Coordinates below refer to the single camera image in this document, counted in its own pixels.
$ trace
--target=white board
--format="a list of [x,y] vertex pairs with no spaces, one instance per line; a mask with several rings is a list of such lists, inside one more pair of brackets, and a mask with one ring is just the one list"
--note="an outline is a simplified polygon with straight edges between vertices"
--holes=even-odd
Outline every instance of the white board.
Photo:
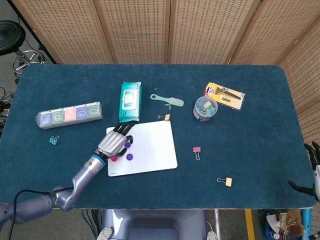
[[[114,127],[108,127],[106,133]],[[178,167],[170,121],[136,124],[128,133],[133,144],[117,161],[108,159],[110,177],[175,169]],[[133,159],[127,160],[127,154]]]

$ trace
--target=gray floor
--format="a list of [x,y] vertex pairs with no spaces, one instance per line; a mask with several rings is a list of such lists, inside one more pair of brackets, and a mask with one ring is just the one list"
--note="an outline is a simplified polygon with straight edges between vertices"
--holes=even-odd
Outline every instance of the gray floor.
[[[11,9],[6,0],[0,0],[0,21],[12,20],[18,21],[18,17]],[[27,28],[21,24],[26,30],[26,39],[30,45],[37,49],[38,43],[28,32]],[[24,42],[20,48],[22,51],[30,49],[28,44]],[[15,54],[8,54],[0,56],[0,87],[5,88],[7,91],[14,92],[16,84],[14,83],[15,77],[12,70],[12,60]],[[255,239],[263,240],[263,216],[261,216],[257,210],[252,212]],[[207,212],[208,220],[214,227],[213,211]],[[221,240],[247,240],[247,226],[244,210],[220,210],[220,230]],[[7,239],[10,222],[7,222],[0,232],[0,240]],[[86,225],[81,217],[81,211],[78,209],[71,212],[63,212],[61,210],[53,210],[48,216],[41,219],[34,220],[22,225],[15,225],[13,230],[12,239],[23,240],[56,240],[56,239],[68,239],[68,240],[90,240],[93,239],[89,227]]]

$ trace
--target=comb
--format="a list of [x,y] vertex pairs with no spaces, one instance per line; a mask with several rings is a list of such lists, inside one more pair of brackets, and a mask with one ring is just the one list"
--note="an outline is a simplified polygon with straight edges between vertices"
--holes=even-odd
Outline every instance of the comb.
[[168,104],[175,105],[175,106],[178,106],[178,107],[182,107],[184,105],[184,101],[183,100],[178,99],[178,98],[174,98],[174,97],[166,98],[166,97],[158,96],[156,94],[152,94],[150,96],[150,98],[152,100],[164,101],[164,102],[166,102]]

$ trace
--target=container of binder clips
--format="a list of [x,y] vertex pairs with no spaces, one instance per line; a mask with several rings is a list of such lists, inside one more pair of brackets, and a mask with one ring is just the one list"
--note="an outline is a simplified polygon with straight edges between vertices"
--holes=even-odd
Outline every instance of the container of binder clips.
[[212,119],[218,110],[218,104],[209,96],[202,96],[195,102],[193,115],[201,122]]

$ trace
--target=blue felt table surface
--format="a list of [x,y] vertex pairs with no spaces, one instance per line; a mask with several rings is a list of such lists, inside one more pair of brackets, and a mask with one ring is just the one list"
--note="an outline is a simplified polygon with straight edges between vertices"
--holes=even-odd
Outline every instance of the blue felt table surface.
[[[76,208],[302,208],[315,199],[313,173],[284,71],[258,65],[36,65],[24,70],[0,139],[0,201],[22,189],[71,187],[106,128],[118,123],[121,84],[142,82],[141,123],[170,113],[177,169],[109,177],[105,167]],[[193,116],[209,82],[245,93],[241,111],[219,104],[212,120]],[[150,99],[184,100],[183,107]],[[40,111],[100,101],[103,119],[41,129]],[[59,136],[59,143],[49,143]],[[193,147],[201,147],[197,161]],[[217,178],[232,178],[227,187]],[[35,197],[26,193],[21,199]]]

